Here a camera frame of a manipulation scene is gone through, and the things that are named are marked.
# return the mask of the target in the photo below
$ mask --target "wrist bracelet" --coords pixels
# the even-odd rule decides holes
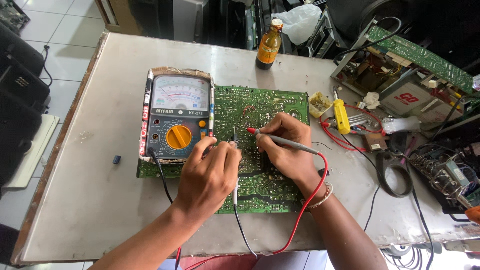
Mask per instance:
[[[310,205],[310,206],[307,206],[308,209],[312,209],[312,208],[315,208],[319,205],[321,205],[323,202],[325,202],[328,197],[330,197],[330,195],[333,193],[333,185],[329,182],[325,182],[325,185],[327,186],[327,195],[319,202],[317,202],[316,204],[314,205]]]

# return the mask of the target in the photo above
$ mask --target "analog multimeter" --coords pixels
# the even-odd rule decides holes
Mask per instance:
[[[208,135],[210,82],[188,75],[159,75],[153,80],[146,148],[160,159],[187,158]]]

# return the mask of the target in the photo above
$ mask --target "white table surface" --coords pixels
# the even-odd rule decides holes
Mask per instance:
[[[21,260],[98,259],[145,227],[168,206],[160,179],[137,179],[138,138],[147,71],[158,66],[192,68],[212,74],[218,85],[308,92],[332,98],[331,60],[278,55],[267,71],[255,68],[256,52],[109,33],[70,124],[33,221]],[[353,104],[359,96],[339,93]],[[327,181],[357,222],[364,226],[377,187],[374,168],[359,153],[334,144],[311,117],[314,144],[328,159]],[[360,145],[360,139],[349,135]],[[119,165],[112,164],[120,155]],[[318,169],[321,158],[315,159]],[[177,193],[176,180],[168,180]],[[421,209],[434,241],[478,236],[448,215],[414,177]],[[297,213],[240,214],[254,251],[286,243]],[[378,192],[367,234],[378,246],[421,243],[428,238],[413,196],[398,199]],[[289,250],[323,249],[310,213],[300,221]],[[183,255],[247,253],[233,214],[209,218],[182,246]]]

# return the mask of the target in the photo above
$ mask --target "yellow screwdriver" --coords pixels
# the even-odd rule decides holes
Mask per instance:
[[[350,123],[348,122],[347,111],[343,106],[343,100],[338,98],[337,87],[333,86],[333,110],[335,114],[336,126],[340,134],[350,133]]]

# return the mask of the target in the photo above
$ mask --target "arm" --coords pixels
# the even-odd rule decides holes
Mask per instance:
[[[277,114],[260,131],[312,146],[310,127],[284,112]],[[270,137],[261,134],[257,134],[257,146],[260,152],[267,152],[277,169],[297,184],[305,198],[312,194],[320,182],[312,154],[280,147]],[[321,201],[325,195],[323,185],[310,205]],[[335,269],[387,269],[378,248],[333,194],[310,212]]]
[[[202,160],[203,151],[215,142],[216,138],[205,137],[195,145],[182,168],[179,191],[172,205],[90,269],[156,270],[222,206],[235,187],[241,152],[220,142]]]

